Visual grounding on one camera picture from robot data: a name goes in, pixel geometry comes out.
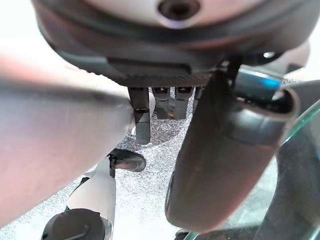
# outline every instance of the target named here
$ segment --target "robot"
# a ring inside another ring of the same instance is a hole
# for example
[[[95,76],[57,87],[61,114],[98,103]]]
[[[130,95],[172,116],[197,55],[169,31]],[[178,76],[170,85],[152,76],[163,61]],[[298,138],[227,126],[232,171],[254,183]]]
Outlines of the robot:
[[[301,106],[306,110],[319,98],[301,100],[305,86],[282,87],[284,74],[299,66],[277,72],[270,67],[308,39],[319,17],[319,0],[32,3],[39,29],[57,54],[127,87],[138,143],[150,141],[149,88],[159,119],[185,118],[194,97],[165,204],[167,220],[190,232],[209,233],[237,209],[283,144]],[[119,101],[126,104],[124,98],[107,104],[113,111]],[[83,179],[66,211],[50,220],[42,239],[111,240],[114,169],[139,172],[145,165],[141,155],[113,150]],[[260,232],[255,239],[299,236]]]

